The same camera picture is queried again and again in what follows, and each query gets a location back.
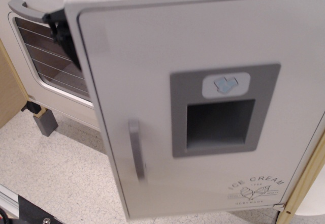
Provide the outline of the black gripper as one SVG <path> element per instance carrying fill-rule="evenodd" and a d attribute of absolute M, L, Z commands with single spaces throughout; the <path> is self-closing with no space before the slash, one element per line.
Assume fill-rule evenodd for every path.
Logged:
<path fill-rule="evenodd" d="M 60 44 L 73 64 L 82 71 L 72 37 L 69 36 L 69 26 L 64 9 L 45 13 L 42 20 L 50 26 L 54 42 Z"/>

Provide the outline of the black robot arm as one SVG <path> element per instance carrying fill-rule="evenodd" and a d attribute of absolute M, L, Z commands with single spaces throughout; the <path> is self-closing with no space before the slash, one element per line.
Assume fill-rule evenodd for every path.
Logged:
<path fill-rule="evenodd" d="M 54 42 L 61 46 L 73 64 L 80 70 L 81 66 L 64 9 L 46 13 L 43 15 L 42 20 L 50 26 Z"/>

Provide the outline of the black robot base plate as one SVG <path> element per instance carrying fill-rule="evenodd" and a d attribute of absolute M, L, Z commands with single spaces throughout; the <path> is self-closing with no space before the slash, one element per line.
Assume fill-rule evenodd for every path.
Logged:
<path fill-rule="evenodd" d="M 19 218 L 11 217 L 1 208 L 1 213 L 5 213 L 5 217 L 1 215 L 1 223 L 62 223 L 55 216 L 49 214 L 25 198 L 19 197 L 18 200 Z"/>

